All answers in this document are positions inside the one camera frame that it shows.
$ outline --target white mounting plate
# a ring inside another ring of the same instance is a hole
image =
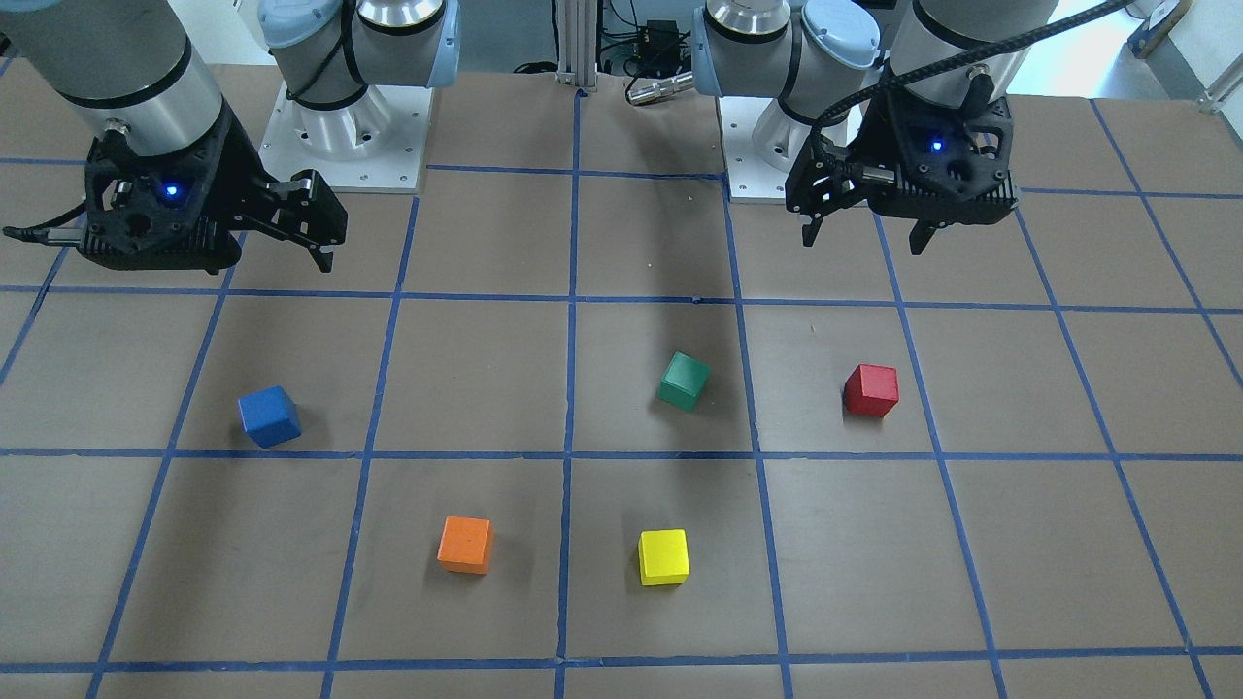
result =
[[[722,97],[717,102],[721,149],[730,174],[730,199],[740,204],[786,204],[786,175],[789,173],[766,163],[751,142],[751,132],[772,98]],[[846,116],[850,138],[859,133],[863,113],[859,107],[853,107]]]
[[[363,160],[329,160],[312,153],[298,137],[286,87],[272,107],[267,131],[259,148],[264,167],[276,179],[312,168],[328,180],[333,192],[418,194],[428,144],[433,91],[425,87],[379,86],[393,108],[394,132],[384,149]]]

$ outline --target colored block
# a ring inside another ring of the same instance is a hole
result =
[[[860,415],[885,417],[897,404],[897,369],[859,364],[846,379],[846,410]]]
[[[445,517],[436,560],[446,571],[486,575],[492,563],[492,522],[470,517]]]
[[[700,393],[704,392],[704,384],[707,383],[707,374],[711,372],[712,369],[704,362],[681,352],[674,352],[674,358],[669,362],[665,376],[660,377],[660,391],[656,392],[656,396],[684,410],[694,410]]]
[[[241,428],[264,449],[300,437],[298,409],[280,386],[265,388],[237,399]]]
[[[680,585],[691,575],[686,530],[665,529],[639,535],[639,582],[645,586]]]

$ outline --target blue cube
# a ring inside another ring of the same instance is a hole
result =
[[[264,449],[302,434],[298,409],[280,386],[265,388],[237,399],[241,428]]]

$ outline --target orange cube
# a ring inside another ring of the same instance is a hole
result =
[[[436,560],[446,571],[456,573],[487,573],[492,562],[492,522],[470,517],[445,517]]]

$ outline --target green cube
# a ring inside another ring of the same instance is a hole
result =
[[[687,357],[681,352],[674,352],[665,376],[660,377],[660,391],[656,396],[666,402],[677,405],[684,410],[694,410],[704,384],[707,383],[707,374],[712,369],[707,364]]]

